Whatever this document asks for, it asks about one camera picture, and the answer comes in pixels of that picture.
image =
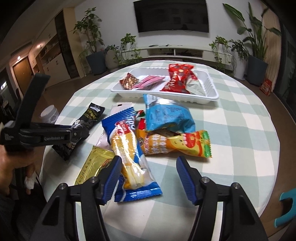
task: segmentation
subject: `tray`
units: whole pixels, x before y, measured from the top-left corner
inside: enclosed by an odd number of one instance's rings
[[[219,99],[219,94],[210,75],[207,72],[201,70],[192,70],[192,72],[198,77],[198,80],[205,91],[206,96],[160,91],[170,80],[168,68],[165,67],[141,67],[130,71],[130,73],[139,80],[144,79],[148,75],[165,77],[165,79],[160,84],[155,84],[151,90],[125,90],[118,82],[111,89],[111,92],[118,93],[124,98],[141,98],[143,97],[143,94],[151,94],[165,99],[194,102],[198,104],[207,104],[210,101],[217,101]]]

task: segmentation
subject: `screw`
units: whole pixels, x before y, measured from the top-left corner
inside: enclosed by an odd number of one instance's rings
[[[202,177],[202,182],[208,183],[210,179],[208,177]]]
[[[233,185],[233,187],[235,189],[239,189],[240,188],[240,184],[239,183],[233,183],[232,185]]]
[[[59,189],[63,190],[63,189],[65,189],[67,186],[68,186],[67,183],[61,183],[61,184],[59,185]]]
[[[91,183],[95,183],[98,180],[98,178],[97,177],[91,177],[89,180],[90,180]]]

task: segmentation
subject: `flat screen tv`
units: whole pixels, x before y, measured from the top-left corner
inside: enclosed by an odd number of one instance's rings
[[[205,0],[140,0],[134,3],[138,31],[209,32]]]

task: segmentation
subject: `tablecloth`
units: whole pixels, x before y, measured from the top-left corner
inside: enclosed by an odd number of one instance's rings
[[[56,123],[71,125],[90,102],[106,107],[105,114],[118,102],[133,102],[136,110],[144,109],[142,98],[123,99],[110,89],[133,68],[166,67],[170,63],[177,61],[144,61],[94,81],[72,96]],[[270,115],[261,100],[243,84],[206,65],[190,64],[194,69],[210,74],[220,98],[205,105],[184,102],[196,129],[208,131],[213,156],[187,160],[202,176],[208,176],[218,184],[239,182],[260,215],[273,190],[279,162],[279,140]],[[47,200],[58,184],[74,184],[102,131],[102,124],[97,124],[66,162],[51,147],[46,147],[40,179]],[[163,191],[162,196],[126,203],[115,203],[112,198],[101,207],[111,240],[188,239],[197,207],[186,197],[176,171],[177,156],[178,153],[147,156],[150,169]],[[77,203],[78,234],[80,240],[85,240],[80,207]],[[223,204],[218,203],[212,240],[219,239],[222,208]]]

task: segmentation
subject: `curtain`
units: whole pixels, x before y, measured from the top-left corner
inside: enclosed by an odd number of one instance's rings
[[[262,3],[262,5],[263,9],[267,8],[265,4]],[[279,18],[270,9],[263,16],[262,23],[266,28],[274,27],[278,30],[281,30]],[[272,82],[271,91],[273,91],[279,73],[279,65],[281,61],[281,36],[277,36],[274,33],[268,31],[266,33],[266,45],[268,45],[264,60],[266,63],[268,63],[266,78]]]

